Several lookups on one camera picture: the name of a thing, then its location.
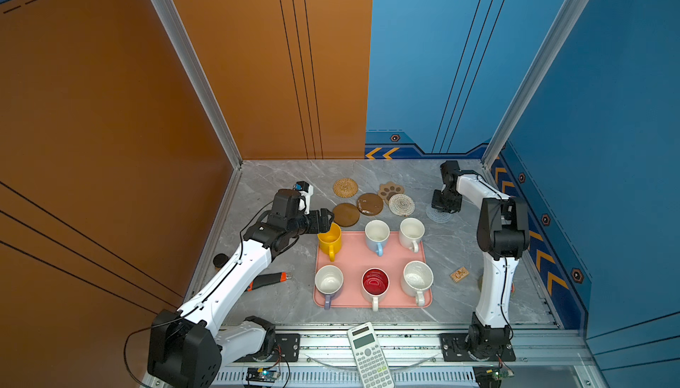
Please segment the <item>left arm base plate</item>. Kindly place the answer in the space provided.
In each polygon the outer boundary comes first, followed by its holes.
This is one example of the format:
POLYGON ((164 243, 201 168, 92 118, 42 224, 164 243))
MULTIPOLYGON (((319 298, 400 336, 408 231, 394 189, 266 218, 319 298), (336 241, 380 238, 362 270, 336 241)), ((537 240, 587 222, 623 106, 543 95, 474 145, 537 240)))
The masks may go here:
POLYGON ((280 358, 283 358, 288 363, 297 362, 299 360, 301 335, 299 333, 279 333, 271 336, 265 336, 262 343, 256 344, 256 350, 253 354, 246 354, 246 356, 237 359, 237 362, 245 363, 274 363, 280 358))

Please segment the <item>glossy brown wooden coaster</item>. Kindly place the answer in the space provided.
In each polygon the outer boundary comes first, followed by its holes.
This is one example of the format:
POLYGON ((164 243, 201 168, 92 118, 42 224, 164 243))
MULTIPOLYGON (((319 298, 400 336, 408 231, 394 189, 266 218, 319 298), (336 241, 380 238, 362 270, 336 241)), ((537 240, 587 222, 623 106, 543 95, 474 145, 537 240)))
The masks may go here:
POLYGON ((356 207, 361 214, 377 216, 384 209, 384 200, 375 193, 364 193, 357 198, 356 207))

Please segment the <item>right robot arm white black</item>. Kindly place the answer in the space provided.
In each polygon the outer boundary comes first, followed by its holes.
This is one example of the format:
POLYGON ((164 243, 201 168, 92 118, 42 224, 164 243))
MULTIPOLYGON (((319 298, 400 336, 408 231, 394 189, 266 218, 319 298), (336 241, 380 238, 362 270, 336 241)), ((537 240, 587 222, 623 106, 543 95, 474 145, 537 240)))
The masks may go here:
POLYGON ((440 166, 443 187, 435 190, 432 207, 460 212, 464 199, 479 210, 476 240, 483 253, 481 298, 472 315, 465 341, 467 353, 478 361, 494 359, 511 345, 509 302, 515 271, 529 247, 528 205, 522 198, 501 192, 458 161, 440 166))

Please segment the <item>cork paw print coaster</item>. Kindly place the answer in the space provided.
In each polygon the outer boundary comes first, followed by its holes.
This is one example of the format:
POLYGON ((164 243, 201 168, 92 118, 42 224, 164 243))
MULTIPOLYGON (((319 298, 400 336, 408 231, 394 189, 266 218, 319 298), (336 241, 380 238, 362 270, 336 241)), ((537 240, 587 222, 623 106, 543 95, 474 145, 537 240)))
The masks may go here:
POLYGON ((386 184, 381 184, 378 190, 378 196, 388 204, 390 199, 397 194, 404 194, 405 188, 395 182, 387 182, 386 184))

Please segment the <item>rattan woven round coaster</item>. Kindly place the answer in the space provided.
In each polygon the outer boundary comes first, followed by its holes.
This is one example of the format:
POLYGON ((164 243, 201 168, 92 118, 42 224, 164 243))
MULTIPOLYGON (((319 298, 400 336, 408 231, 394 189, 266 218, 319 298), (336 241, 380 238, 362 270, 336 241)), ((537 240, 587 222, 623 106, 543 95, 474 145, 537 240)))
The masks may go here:
POLYGON ((345 177, 334 182, 333 191, 339 198, 352 198, 359 192, 359 185, 352 178, 345 177))

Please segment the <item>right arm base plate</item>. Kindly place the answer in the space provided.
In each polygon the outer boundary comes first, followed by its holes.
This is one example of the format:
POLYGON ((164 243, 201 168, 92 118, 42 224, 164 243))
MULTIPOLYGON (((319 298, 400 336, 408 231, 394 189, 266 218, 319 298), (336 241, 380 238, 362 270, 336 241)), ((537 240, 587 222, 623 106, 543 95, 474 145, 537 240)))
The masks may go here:
POLYGON ((507 339, 479 338, 470 340, 467 333, 449 332, 439 335, 443 358, 455 361, 516 361, 515 350, 507 339))

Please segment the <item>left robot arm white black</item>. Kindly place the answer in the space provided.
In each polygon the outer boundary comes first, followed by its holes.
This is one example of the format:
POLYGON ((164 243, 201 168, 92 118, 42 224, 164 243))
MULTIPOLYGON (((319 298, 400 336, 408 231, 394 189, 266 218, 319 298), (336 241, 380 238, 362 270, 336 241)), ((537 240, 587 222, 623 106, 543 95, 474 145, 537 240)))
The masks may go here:
POLYGON ((226 265, 175 311, 163 310, 150 331, 147 372, 173 387, 208 387, 221 366, 245 356, 267 359, 276 327, 256 316, 221 329, 225 318, 255 278, 303 235, 329 232, 335 216, 311 207, 313 186, 297 182, 280 189, 239 236, 226 265))

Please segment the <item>plain brown wooden coaster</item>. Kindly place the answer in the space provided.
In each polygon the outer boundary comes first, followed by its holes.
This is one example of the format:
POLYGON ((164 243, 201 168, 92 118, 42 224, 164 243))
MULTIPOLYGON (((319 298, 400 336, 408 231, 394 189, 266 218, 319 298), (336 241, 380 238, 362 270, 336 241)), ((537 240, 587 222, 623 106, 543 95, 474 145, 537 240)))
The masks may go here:
POLYGON ((356 205, 351 203, 341 203, 333 209, 335 216, 334 223, 343 228, 349 228, 355 225, 361 217, 361 212, 356 205))

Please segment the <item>multicolour woven round coaster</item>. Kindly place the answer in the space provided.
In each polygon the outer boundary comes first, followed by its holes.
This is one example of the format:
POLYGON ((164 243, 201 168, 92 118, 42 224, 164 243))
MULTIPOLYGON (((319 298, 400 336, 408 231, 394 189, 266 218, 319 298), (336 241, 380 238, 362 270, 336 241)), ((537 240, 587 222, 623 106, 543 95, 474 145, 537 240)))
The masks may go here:
POLYGON ((388 205, 393 214, 401 217, 409 217, 415 210, 414 200, 405 194, 393 195, 388 205))

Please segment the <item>light blue woven coaster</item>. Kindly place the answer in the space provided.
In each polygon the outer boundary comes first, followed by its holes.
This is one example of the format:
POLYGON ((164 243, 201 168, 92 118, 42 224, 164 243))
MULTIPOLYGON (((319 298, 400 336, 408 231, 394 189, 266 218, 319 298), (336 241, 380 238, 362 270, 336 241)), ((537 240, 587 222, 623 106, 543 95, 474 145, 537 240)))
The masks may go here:
POLYGON ((426 209, 426 216, 434 223, 444 224, 448 223, 453 219, 453 214, 435 209, 434 207, 428 207, 426 209))

